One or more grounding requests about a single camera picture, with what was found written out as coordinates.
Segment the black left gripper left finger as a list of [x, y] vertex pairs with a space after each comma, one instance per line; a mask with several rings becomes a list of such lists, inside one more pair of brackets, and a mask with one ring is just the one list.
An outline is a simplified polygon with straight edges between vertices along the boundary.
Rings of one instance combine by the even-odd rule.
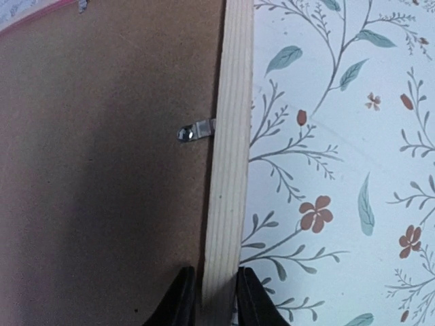
[[195, 286], [196, 276], [194, 267], [182, 267], [159, 305], [143, 326], [195, 325]]

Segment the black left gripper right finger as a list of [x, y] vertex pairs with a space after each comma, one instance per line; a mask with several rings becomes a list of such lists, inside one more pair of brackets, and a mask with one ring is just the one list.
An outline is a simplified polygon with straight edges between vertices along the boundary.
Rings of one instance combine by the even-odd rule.
[[239, 325], [285, 326], [285, 319], [277, 311], [252, 268], [238, 269], [237, 309]]

